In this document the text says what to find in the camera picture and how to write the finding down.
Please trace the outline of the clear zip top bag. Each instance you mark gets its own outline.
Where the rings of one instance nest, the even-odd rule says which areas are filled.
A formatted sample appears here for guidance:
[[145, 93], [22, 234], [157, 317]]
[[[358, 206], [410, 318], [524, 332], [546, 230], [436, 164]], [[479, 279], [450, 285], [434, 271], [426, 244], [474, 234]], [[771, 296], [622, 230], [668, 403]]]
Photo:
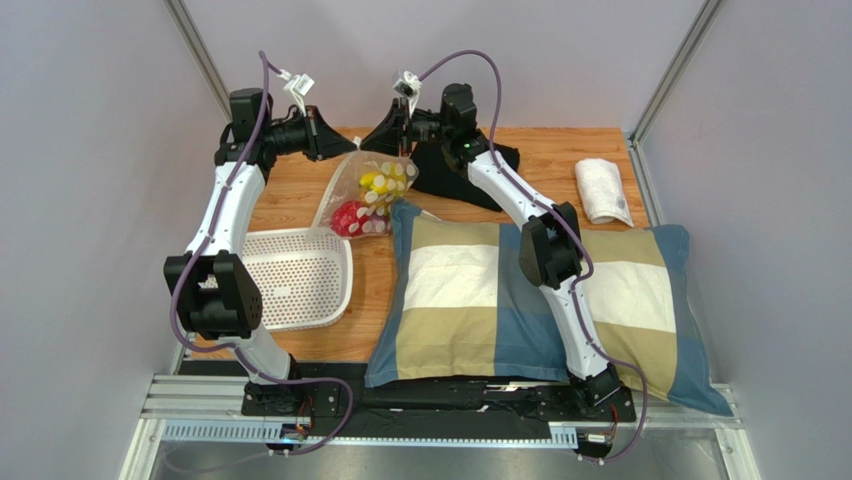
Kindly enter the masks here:
[[391, 205], [413, 186], [419, 169], [407, 157], [357, 148], [340, 163], [329, 182], [309, 235], [343, 239], [383, 236], [391, 232]]

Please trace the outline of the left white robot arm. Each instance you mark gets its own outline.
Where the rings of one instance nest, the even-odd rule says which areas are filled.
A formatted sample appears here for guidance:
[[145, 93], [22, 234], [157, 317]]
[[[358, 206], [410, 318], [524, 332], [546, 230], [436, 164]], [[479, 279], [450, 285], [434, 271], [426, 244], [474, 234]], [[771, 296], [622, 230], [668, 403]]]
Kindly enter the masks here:
[[322, 161], [356, 145], [313, 105], [273, 118], [272, 97], [261, 88], [231, 92], [229, 106], [232, 120], [214, 155], [214, 187], [201, 224], [185, 252], [164, 263], [170, 327], [192, 351], [200, 348], [188, 341], [190, 333], [210, 341], [207, 352], [231, 351], [249, 375], [245, 392], [253, 399], [300, 404], [307, 383], [262, 324], [262, 294], [243, 262], [243, 246], [280, 156], [301, 153]]

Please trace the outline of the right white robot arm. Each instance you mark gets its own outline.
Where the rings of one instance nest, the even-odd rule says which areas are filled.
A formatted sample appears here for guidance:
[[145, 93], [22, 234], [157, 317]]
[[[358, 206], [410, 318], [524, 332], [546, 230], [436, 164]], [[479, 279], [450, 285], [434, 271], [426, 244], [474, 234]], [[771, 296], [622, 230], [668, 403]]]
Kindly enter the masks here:
[[383, 119], [363, 140], [366, 151], [407, 156], [417, 143], [438, 143], [448, 168], [485, 192], [520, 232], [518, 263], [547, 302], [566, 352], [567, 371], [580, 401], [601, 407], [621, 388], [592, 319], [582, 279], [592, 272], [577, 212], [537, 192], [503, 159], [477, 124], [470, 85], [452, 83], [438, 111], [417, 109], [417, 91], [402, 87]]

